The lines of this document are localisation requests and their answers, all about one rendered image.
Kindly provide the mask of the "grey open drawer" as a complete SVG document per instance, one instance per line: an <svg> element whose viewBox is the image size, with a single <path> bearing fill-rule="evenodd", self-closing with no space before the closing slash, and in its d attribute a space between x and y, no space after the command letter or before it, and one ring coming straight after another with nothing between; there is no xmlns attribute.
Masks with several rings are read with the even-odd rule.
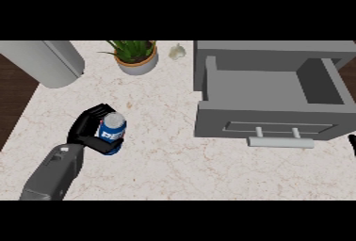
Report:
<svg viewBox="0 0 356 241"><path fill-rule="evenodd" d="M205 98L195 136L300 136L330 140L356 131L356 103L332 60L310 58L291 72L222 71L205 59Z"/></svg>

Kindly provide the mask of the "potted green plant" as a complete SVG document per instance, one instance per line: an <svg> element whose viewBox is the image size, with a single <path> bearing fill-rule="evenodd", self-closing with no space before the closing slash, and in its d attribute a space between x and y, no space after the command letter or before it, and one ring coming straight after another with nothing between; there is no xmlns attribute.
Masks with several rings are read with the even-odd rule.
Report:
<svg viewBox="0 0 356 241"><path fill-rule="evenodd" d="M121 71L129 75L143 75L155 67L158 51L154 40L108 40Z"/></svg>

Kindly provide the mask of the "blue soda can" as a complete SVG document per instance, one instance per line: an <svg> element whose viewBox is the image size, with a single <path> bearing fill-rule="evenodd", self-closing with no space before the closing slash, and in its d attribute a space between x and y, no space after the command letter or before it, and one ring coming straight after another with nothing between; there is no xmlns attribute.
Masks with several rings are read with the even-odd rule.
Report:
<svg viewBox="0 0 356 241"><path fill-rule="evenodd" d="M127 130L127 120L118 112L111 112L101 120L98 136L99 139L112 143L124 137Z"/></svg>

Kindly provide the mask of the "pale garlic bulb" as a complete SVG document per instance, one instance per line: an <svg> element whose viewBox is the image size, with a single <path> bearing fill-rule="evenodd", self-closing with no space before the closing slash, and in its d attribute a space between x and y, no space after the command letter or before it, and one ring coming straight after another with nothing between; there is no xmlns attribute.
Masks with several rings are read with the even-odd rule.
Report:
<svg viewBox="0 0 356 241"><path fill-rule="evenodd" d="M173 46L171 49L170 49L169 57L170 57L173 60L177 60L180 57L185 57L185 55L186 55L185 49L183 49L183 47L177 44L177 45Z"/></svg>

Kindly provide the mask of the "grey cabinet body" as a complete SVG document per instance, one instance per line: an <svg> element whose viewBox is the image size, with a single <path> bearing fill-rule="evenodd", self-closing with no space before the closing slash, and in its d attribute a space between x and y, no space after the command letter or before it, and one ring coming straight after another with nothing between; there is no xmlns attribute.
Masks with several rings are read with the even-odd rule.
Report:
<svg viewBox="0 0 356 241"><path fill-rule="evenodd" d="M356 57L352 40L195 40L194 90L203 90L205 59L223 71L293 72L309 58L330 58L340 69Z"/></svg>

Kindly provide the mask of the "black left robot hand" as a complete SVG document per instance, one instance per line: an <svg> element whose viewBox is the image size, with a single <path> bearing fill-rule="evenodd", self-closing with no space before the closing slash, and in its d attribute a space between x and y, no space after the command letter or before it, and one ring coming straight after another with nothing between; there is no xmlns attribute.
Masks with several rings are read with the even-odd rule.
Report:
<svg viewBox="0 0 356 241"><path fill-rule="evenodd" d="M123 144L124 139L118 138L112 142L96 137L101 120L114 109L108 104L98 104L86 109L77 117L68 131L67 143L81 144L101 154L111 153Z"/></svg>

